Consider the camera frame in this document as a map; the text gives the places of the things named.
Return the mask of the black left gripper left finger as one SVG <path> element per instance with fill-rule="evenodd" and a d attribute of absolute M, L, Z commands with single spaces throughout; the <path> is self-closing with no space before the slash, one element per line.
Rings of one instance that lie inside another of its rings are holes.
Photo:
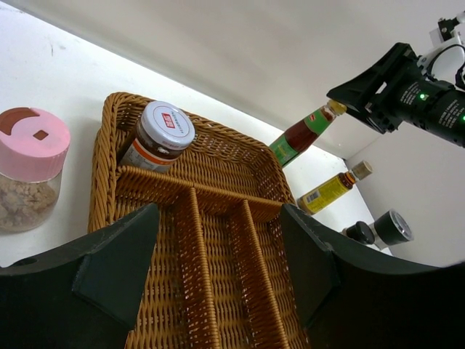
<path fill-rule="evenodd" d="M 156 204 L 1 269 L 2 348 L 123 348 L 158 233 Z"/>

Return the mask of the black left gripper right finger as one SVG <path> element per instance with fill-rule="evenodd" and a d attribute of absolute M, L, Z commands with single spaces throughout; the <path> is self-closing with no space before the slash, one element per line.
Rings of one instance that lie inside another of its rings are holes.
<path fill-rule="evenodd" d="M 296 311 L 312 348 L 462 348 L 464 264 L 364 246 L 293 204 L 280 210 Z"/>

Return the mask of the green-label red sauce bottle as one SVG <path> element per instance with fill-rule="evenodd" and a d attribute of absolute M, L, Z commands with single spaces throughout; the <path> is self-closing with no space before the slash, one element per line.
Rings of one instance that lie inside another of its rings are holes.
<path fill-rule="evenodd" d="M 334 100 L 329 100 L 311 114 L 287 130 L 270 144 L 271 151 L 275 154 L 282 167 L 287 166 L 329 128 L 332 122 L 347 111 L 347 107 Z"/>

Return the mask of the white-lid brown sauce jar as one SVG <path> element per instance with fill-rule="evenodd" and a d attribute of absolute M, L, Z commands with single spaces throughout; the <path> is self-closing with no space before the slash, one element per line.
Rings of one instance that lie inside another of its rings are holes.
<path fill-rule="evenodd" d="M 166 173 L 195 138 L 195 127 L 178 107 L 152 101 L 117 154 L 121 166 Z"/>

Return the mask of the black-cap pepper grinder jar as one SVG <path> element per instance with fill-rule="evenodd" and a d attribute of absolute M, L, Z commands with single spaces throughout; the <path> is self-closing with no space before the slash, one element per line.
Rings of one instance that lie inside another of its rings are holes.
<path fill-rule="evenodd" d="M 345 228 L 341 234 L 363 245 L 375 246 L 379 250 L 414 240 L 412 230 L 405 219 L 393 209 L 371 224 L 358 221 Z"/>

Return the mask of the pink-lid spice shaker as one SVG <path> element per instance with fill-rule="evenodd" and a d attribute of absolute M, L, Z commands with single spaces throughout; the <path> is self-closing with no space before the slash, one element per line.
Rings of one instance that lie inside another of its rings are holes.
<path fill-rule="evenodd" d="M 49 218 L 69 147 L 70 131 L 52 113 L 29 107 L 1 113 L 1 231 L 31 230 Z"/>

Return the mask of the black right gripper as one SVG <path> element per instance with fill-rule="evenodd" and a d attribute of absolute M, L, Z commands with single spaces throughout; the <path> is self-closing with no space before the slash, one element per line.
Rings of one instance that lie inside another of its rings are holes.
<path fill-rule="evenodd" d="M 327 96 L 349 109 L 365 109 L 368 125 L 384 134 L 406 122 L 464 147 L 464 64 L 453 83 L 439 80 L 432 68 L 443 49 L 423 72 L 409 44 L 396 43 L 380 60 Z"/>

